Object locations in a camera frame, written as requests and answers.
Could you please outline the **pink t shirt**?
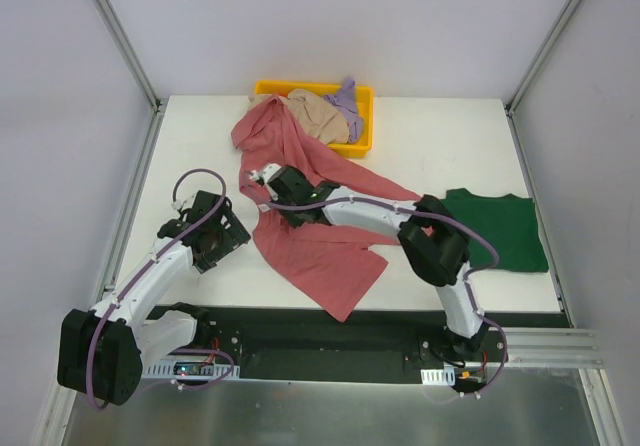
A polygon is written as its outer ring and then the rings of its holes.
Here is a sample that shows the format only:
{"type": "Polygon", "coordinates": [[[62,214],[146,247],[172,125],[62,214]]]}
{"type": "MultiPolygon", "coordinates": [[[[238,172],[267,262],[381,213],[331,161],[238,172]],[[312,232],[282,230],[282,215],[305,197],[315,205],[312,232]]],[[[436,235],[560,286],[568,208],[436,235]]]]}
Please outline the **pink t shirt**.
{"type": "MultiPolygon", "coordinates": [[[[294,166],[313,184],[324,180],[386,200],[418,200],[418,195],[332,151],[307,135],[280,96],[251,107],[231,132],[241,152],[241,192],[258,201],[264,189],[251,191],[246,173],[275,163],[294,166]]],[[[305,224],[291,227],[277,211],[262,212],[253,240],[266,262],[321,306],[345,321],[387,267],[371,251],[393,239],[348,226],[305,224]]]]}

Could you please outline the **green t shirt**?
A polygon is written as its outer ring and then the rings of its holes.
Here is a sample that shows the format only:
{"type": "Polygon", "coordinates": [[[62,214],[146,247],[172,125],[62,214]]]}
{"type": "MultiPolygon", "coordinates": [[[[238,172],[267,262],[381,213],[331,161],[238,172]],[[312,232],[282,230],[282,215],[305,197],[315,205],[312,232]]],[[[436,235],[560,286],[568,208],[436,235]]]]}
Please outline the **green t shirt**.
{"type": "Polygon", "coordinates": [[[532,199],[513,194],[478,196],[459,188],[449,190],[441,203],[456,220],[493,246],[499,255],[497,270],[515,273],[549,271],[532,199]]]}

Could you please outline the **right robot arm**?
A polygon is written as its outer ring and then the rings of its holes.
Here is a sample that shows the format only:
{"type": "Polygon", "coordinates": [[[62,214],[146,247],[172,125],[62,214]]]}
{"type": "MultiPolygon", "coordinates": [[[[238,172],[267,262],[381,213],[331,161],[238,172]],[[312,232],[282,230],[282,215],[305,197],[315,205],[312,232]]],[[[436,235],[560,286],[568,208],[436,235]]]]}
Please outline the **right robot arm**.
{"type": "Polygon", "coordinates": [[[445,312],[446,345],[440,355],[462,363],[484,351],[489,325],[470,283],[471,230],[438,199],[425,195],[393,202],[330,181],[314,186],[297,168],[275,163],[253,179],[266,187],[271,205],[293,227],[348,226],[397,240],[412,271],[435,287],[445,312]]]}

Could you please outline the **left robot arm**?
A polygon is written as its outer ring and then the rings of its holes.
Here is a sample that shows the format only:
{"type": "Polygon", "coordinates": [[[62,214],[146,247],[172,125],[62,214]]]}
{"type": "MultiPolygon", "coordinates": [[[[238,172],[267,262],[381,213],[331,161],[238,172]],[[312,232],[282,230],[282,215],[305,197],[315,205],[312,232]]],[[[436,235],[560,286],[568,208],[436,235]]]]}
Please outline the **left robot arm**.
{"type": "Polygon", "coordinates": [[[65,316],[58,384],[122,405],[144,370],[169,353],[204,353],[215,343],[206,309],[178,302],[156,320],[148,316],[187,272],[208,272],[249,239],[229,198],[198,191],[189,207],[160,227],[150,252],[111,293],[65,316]]]}

